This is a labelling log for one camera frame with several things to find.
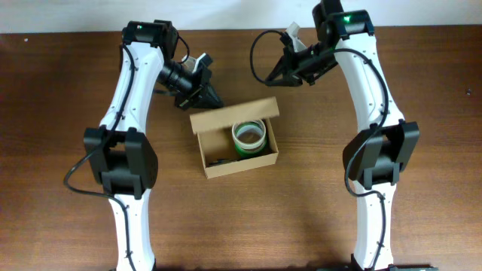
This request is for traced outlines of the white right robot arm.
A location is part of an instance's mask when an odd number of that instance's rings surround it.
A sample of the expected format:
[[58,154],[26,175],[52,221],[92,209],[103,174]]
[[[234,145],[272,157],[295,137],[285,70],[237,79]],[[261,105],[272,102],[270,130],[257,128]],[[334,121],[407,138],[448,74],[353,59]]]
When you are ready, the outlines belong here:
[[339,66],[355,109],[357,134],[343,149],[343,181],[357,202],[357,240],[352,270],[395,270],[391,208],[400,174],[419,139],[389,91],[366,10],[345,11],[339,1],[321,1],[312,11],[317,43],[299,41],[290,26],[280,35],[283,55],[262,84],[313,85]]

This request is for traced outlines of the brown cardboard box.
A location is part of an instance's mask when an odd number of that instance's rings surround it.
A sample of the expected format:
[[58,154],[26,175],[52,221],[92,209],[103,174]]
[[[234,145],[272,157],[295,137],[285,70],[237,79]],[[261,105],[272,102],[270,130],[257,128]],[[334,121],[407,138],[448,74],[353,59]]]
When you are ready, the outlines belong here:
[[[191,126],[200,146],[206,177],[216,178],[275,164],[279,149],[271,119],[278,116],[279,107],[274,97],[192,114]],[[260,155],[241,157],[235,149],[232,127],[251,120],[264,122],[267,128],[267,144]],[[237,162],[208,167],[208,163],[219,159],[237,159]]]

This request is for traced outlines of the black marker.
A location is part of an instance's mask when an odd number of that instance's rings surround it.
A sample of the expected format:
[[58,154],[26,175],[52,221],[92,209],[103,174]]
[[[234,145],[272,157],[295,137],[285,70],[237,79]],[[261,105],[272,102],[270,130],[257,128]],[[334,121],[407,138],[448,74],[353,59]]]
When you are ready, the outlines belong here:
[[237,159],[219,159],[219,160],[208,163],[208,167],[220,166],[220,165],[223,165],[223,164],[228,164],[228,163],[233,163],[233,162],[237,162]]

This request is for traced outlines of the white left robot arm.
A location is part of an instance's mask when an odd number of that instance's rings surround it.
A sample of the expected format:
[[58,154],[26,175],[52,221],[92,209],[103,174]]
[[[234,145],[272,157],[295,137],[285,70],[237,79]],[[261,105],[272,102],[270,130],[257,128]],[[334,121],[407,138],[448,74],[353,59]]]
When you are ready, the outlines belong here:
[[218,109],[224,103],[210,83],[206,53],[174,59],[182,40],[170,21],[130,21],[122,31],[120,77],[111,104],[97,128],[84,132],[90,168],[111,205],[117,270],[154,270],[148,204],[157,180],[158,159],[146,136],[155,84],[174,98],[175,107]]

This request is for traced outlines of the beige masking tape roll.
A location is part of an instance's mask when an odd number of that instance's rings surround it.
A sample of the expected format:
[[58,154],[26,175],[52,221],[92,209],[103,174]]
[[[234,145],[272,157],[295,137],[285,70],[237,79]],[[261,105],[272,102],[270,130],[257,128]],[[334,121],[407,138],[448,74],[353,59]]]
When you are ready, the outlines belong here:
[[267,128],[262,120],[251,120],[233,125],[232,136],[238,147],[254,150],[265,144]]

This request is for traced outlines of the green tape roll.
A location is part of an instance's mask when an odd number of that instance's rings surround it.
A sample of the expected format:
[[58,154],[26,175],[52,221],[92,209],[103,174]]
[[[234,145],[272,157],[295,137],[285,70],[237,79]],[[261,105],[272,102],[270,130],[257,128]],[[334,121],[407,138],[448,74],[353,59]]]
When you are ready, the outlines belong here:
[[245,149],[245,148],[241,148],[238,144],[235,144],[235,149],[236,149],[236,152],[241,156],[241,157],[255,157],[257,155],[260,155],[261,152],[265,149],[266,147],[266,144],[267,144],[267,140],[263,141],[263,143],[256,147],[256,148],[253,148],[253,149]]

